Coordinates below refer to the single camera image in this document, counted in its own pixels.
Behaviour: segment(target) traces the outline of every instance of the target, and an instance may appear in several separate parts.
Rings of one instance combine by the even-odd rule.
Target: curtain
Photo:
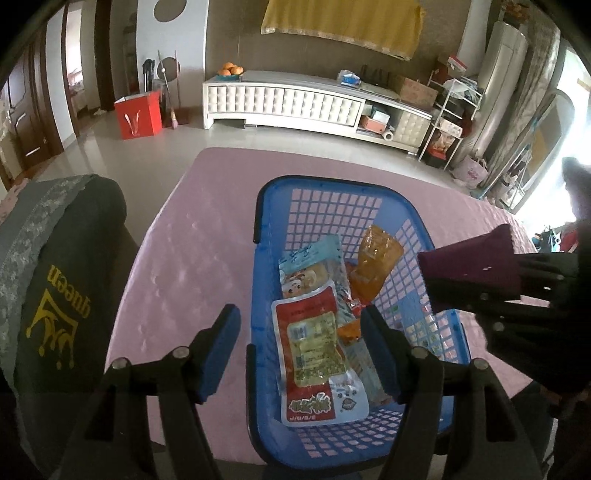
[[[425,14],[416,0],[269,0],[261,34],[331,38],[408,61]]]
[[[537,7],[531,5],[530,8],[531,16],[528,23],[528,40],[532,49],[530,69],[509,120],[509,128],[489,162],[489,174],[481,184],[482,188],[490,186],[493,179],[505,168],[509,160],[507,155],[544,98],[556,66],[560,30]]]

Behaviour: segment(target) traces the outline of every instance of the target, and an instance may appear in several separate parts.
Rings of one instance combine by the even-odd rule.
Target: pink tablecloth
[[[242,330],[217,393],[199,407],[215,458],[263,463],[251,446],[245,415],[245,359],[250,340],[252,242],[256,196],[288,174],[384,185],[418,210],[436,247],[513,227],[515,249],[533,245],[515,219],[455,190],[352,163],[288,153],[210,148],[199,154],[148,230],[129,277],[109,347],[107,365],[160,359],[211,326],[225,303],[242,313]],[[460,315],[472,357],[486,358],[509,395],[528,378],[485,351],[471,314]],[[152,439],[164,443],[157,400],[149,399]]]

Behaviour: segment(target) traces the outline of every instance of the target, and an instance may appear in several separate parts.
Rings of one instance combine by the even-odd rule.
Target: red snack package
[[[365,388],[337,341],[335,285],[272,304],[279,350],[281,421],[288,426],[344,423],[369,414]]]

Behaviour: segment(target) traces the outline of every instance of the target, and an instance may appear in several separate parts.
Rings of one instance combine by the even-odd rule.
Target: screw
[[[474,359],[474,366],[478,370],[486,370],[488,368],[488,362],[483,358],[475,358]]]
[[[178,359],[187,358],[190,353],[188,346],[178,346],[173,350],[173,357]]]
[[[116,358],[115,360],[113,360],[113,362],[111,363],[111,366],[115,369],[115,370],[121,370],[122,368],[125,368],[129,365],[129,360],[127,360],[124,356],[120,356],[119,358]]]
[[[429,352],[427,351],[426,348],[423,348],[422,346],[416,346],[416,347],[413,347],[412,350],[410,350],[410,354],[414,358],[425,359],[425,358],[427,358],[427,355],[429,355]]]

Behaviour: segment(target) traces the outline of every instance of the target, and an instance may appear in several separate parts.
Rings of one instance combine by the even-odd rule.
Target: blue plastic basket
[[[279,258],[338,233],[345,259],[356,259],[363,233],[372,223],[394,235],[404,255],[387,278],[374,304],[391,328],[404,331],[412,345],[429,348],[440,359],[468,364],[470,355],[454,310],[434,316],[417,253],[433,243],[412,204],[400,194],[375,185],[314,177],[280,177],[259,193],[251,337],[249,346],[249,430],[258,453],[271,463],[295,469],[338,469],[369,465],[386,456],[404,406],[375,407],[361,421],[331,426],[290,428],[281,423],[279,358],[271,303],[281,298]],[[450,426],[453,397],[445,397],[440,431]]]

